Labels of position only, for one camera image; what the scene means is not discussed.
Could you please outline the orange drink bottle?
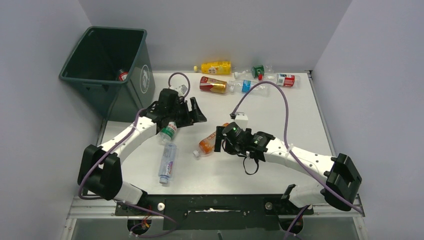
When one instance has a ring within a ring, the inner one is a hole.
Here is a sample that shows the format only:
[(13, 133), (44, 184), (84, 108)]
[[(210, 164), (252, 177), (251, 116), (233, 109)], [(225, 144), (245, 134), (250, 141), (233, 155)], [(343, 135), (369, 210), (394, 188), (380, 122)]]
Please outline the orange drink bottle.
[(196, 149), (192, 152), (194, 157), (200, 159), (210, 156), (215, 149), (216, 137), (217, 129), (198, 143)]

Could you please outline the clear bottle blue label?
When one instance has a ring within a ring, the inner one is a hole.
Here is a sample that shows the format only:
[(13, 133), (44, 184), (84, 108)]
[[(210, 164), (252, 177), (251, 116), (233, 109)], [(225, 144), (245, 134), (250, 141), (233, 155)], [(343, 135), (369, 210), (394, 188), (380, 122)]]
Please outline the clear bottle blue label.
[(255, 80), (238, 79), (238, 80), (229, 81), (227, 83), (227, 86), (228, 86), (228, 91), (230, 93), (246, 94), (248, 91), (250, 91), (250, 95), (268, 97), (269, 89), (267, 85), (261, 84), (257, 87), (254, 87), (258, 83), (259, 82)]

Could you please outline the clear bottle red white label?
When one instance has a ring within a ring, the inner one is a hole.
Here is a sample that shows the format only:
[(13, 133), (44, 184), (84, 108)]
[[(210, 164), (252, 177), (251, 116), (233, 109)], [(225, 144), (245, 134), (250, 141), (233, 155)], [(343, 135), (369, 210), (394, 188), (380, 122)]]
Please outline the clear bottle red white label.
[(123, 82), (126, 80), (126, 78), (128, 77), (128, 71), (124, 70), (124, 69), (119, 69), (118, 70), (118, 76), (117, 76), (117, 80), (120, 82)]

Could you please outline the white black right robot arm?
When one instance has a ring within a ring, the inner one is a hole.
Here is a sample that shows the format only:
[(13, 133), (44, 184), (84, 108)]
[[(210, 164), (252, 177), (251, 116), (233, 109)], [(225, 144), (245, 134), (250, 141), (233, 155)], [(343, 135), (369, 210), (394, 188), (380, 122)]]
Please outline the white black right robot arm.
[(252, 133), (250, 128), (242, 129), (236, 122), (217, 126), (214, 150), (245, 160), (252, 159), (256, 165), (260, 162), (279, 164), (313, 178), (314, 184), (291, 184), (286, 188), (281, 199), (281, 207), (286, 213), (292, 214), (299, 208), (323, 203), (340, 211), (354, 209), (362, 212), (354, 206), (362, 177), (346, 154), (313, 153), (286, 144), (269, 133)]

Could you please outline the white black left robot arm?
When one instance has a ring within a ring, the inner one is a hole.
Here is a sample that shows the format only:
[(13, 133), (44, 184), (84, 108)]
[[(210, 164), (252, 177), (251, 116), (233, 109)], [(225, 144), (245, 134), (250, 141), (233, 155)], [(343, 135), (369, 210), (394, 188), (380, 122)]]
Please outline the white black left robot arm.
[(96, 200), (141, 204), (148, 194), (123, 180), (125, 159), (170, 122), (177, 128), (184, 128), (206, 121), (195, 97), (185, 100), (176, 90), (164, 88), (158, 100), (139, 110), (134, 121), (122, 132), (99, 146), (90, 144), (84, 149), (77, 178), (78, 196), (84, 199), (82, 192), (87, 190), (96, 195)]

